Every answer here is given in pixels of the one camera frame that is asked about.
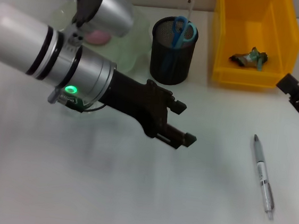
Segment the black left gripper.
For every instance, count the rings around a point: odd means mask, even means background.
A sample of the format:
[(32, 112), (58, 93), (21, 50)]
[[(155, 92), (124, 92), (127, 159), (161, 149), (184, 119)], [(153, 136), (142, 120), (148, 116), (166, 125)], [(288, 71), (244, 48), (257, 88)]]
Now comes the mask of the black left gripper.
[(136, 119), (146, 136), (158, 138), (174, 149), (189, 147), (197, 138), (167, 124), (168, 108), (181, 114), (187, 105), (176, 100), (173, 93), (161, 88), (151, 79), (141, 84), (115, 71), (107, 90), (99, 101)]

